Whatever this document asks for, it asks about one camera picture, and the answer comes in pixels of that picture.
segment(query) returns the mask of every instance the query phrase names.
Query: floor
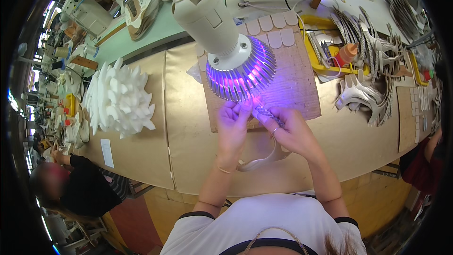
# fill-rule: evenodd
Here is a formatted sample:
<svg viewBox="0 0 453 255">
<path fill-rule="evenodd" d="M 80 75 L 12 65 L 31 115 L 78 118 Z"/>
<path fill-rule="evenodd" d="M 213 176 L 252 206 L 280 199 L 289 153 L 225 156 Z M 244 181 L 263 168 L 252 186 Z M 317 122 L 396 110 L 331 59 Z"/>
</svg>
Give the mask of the floor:
<svg viewBox="0 0 453 255">
<path fill-rule="evenodd" d="M 381 169 L 396 172 L 387 167 Z M 402 179 L 376 173 L 344 181 L 341 186 L 350 216 L 358 222 L 362 238 L 392 221 L 404 207 L 411 189 Z M 179 216 L 191 212 L 196 201 L 196 195 L 155 187 L 137 199 L 126 199 L 105 214 L 103 219 L 109 229 L 105 237 L 125 254 L 132 251 L 158 254 Z"/>
</svg>

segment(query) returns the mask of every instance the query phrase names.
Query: orange glue bottle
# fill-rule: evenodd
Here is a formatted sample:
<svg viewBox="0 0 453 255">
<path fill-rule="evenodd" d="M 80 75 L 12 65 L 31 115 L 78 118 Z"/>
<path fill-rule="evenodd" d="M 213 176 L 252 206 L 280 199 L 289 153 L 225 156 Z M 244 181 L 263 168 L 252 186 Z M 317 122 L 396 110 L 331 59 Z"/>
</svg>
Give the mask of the orange glue bottle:
<svg viewBox="0 0 453 255">
<path fill-rule="evenodd" d="M 335 56 L 335 58 L 338 60 L 338 63 L 340 64 L 339 67 L 345 67 L 345 65 L 348 65 L 354 60 L 354 57 L 356 57 L 357 55 L 357 46 L 358 43 L 348 43 L 347 45 L 340 48 L 340 51 Z"/>
</svg>

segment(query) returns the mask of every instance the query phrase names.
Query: woman's right hand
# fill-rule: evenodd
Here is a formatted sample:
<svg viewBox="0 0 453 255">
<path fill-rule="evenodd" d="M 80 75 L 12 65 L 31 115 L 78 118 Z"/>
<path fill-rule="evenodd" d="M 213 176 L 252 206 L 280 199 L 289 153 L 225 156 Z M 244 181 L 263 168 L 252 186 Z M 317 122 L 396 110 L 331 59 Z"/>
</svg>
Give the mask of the woman's right hand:
<svg viewBox="0 0 453 255">
<path fill-rule="evenodd" d="M 57 141 L 55 141 L 54 146 L 52 147 L 50 156 L 54 158 L 56 163 L 63 164 L 63 153 L 60 150 L 58 150 Z"/>
<path fill-rule="evenodd" d="M 273 133 L 277 142 L 286 150 L 297 153 L 309 160 L 315 160 L 323 154 L 321 146 L 305 122 L 300 111 L 289 108 L 271 107 L 269 111 L 285 123 L 285 128 L 267 116 L 258 114 L 258 120 Z"/>
</svg>

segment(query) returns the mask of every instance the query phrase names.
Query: white paper sheet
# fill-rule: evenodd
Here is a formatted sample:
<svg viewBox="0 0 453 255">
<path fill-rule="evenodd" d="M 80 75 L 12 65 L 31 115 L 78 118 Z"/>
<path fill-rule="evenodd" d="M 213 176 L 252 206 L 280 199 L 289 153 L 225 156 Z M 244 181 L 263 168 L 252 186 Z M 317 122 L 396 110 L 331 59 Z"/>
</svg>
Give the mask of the white paper sheet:
<svg viewBox="0 0 453 255">
<path fill-rule="evenodd" d="M 112 150 L 110 148 L 110 140 L 109 139 L 101 139 L 101 148 L 102 148 L 102 155 L 104 155 L 104 162 L 105 165 L 108 167 L 115 167 L 113 165 L 113 157 L 112 157 Z"/>
</svg>

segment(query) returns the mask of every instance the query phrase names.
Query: lamp heat sink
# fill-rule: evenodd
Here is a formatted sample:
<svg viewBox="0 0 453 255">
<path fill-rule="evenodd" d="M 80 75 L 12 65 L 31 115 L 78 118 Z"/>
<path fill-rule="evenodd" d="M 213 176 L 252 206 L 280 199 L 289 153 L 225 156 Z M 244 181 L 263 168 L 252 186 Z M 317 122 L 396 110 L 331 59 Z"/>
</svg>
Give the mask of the lamp heat sink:
<svg viewBox="0 0 453 255">
<path fill-rule="evenodd" d="M 238 67 L 230 70 L 216 68 L 218 59 L 206 63 L 206 78 L 212 92 L 216 96 L 234 102 L 244 101 L 259 96 L 274 79 L 277 69 L 272 50 L 262 41 L 247 37 L 250 46 L 240 43 L 241 48 L 251 47 L 248 58 Z"/>
</svg>

